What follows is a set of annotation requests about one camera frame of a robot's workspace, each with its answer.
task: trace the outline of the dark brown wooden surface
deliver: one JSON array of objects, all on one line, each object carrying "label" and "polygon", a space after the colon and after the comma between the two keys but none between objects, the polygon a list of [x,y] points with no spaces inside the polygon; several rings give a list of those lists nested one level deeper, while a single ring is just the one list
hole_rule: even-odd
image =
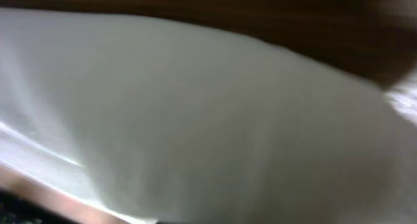
[{"label": "dark brown wooden surface", "polygon": [[414,64],[417,34],[390,0],[0,0],[3,7],[125,13],[255,36],[391,85]]}]

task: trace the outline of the white cloth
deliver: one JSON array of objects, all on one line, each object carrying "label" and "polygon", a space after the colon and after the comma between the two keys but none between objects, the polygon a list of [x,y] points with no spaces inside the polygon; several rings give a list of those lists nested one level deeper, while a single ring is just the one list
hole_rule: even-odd
[{"label": "white cloth", "polygon": [[2,8],[0,36],[0,71],[42,141],[80,162],[118,212],[412,223],[396,218],[396,198],[414,128],[367,81],[247,36],[138,16]]}]

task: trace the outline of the wooden floor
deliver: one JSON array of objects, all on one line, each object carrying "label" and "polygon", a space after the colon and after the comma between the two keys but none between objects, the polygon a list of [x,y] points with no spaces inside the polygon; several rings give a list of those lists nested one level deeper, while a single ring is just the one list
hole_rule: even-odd
[{"label": "wooden floor", "polygon": [[413,67],[417,52],[413,10],[402,0],[0,0],[1,6],[127,13],[216,27],[285,46],[383,87]]}]

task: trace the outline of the brown background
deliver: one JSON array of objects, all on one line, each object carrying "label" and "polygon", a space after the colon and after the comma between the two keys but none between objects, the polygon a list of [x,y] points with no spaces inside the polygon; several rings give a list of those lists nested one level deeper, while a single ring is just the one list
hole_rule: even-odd
[{"label": "brown background", "polygon": [[412,68],[417,51],[410,15],[392,13],[401,0],[0,0],[0,6],[137,14],[217,27],[285,46],[383,87]]}]

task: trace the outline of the white object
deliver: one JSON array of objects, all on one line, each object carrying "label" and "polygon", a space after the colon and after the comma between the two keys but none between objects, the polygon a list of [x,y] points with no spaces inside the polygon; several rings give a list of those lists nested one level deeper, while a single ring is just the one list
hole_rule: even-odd
[{"label": "white object", "polygon": [[113,210],[196,224],[397,214],[397,158],[415,133],[367,81],[138,16],[2,8],[0,36],[18,105]]}]

